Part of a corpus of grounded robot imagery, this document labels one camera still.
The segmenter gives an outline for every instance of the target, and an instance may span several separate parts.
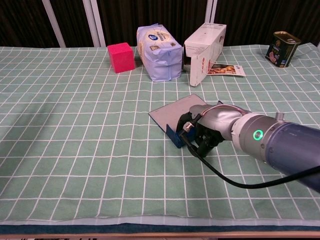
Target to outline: tin can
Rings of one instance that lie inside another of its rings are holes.
[[[286,31],[276,31],[273,36],[265,57],[277,67],[288,67],[301,40]]]

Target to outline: black curtain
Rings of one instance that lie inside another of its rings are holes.
[[[106,44],[137,45],[137,28],[159,23],[182,44],[205,21],[207,0],[97,0]]]
[[[268,45],[276,31],[286,31],[302,44],[320,41],[320,0],[217,1],[214,22],[227,25],[225,46]]]
[[[50,0],[56,21],[67,48],[93,47],[82,0]]]
[[[0,0],[0,46],[59,47],[42,0]]]

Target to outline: white cardboard box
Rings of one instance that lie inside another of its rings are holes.
[[[222,52],[227,25],[204,23],[184,41],[184,65],[190,71],[189,83],[196,87]]]

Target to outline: pink cube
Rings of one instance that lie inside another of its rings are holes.
[[[116,74],[135,69],[134,52],[127,42],[109,45],[107,48]]]

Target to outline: flour bag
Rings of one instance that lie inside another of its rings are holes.
[[[136,41],[140,58],[152,81],[180,77],[183,48],[163,25],[139,27]]]

